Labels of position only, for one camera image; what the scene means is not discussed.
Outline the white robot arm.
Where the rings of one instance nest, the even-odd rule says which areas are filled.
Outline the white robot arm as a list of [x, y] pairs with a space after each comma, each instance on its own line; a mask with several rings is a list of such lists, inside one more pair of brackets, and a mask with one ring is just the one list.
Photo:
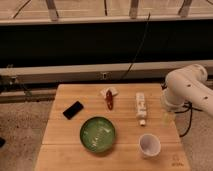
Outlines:
[[199, 64], [169, 72], [161, 95], [164, 109], [176, 112], [188, 101], [213, 118], [213, 90], [205, 85], [207, 77], [207, 70]]

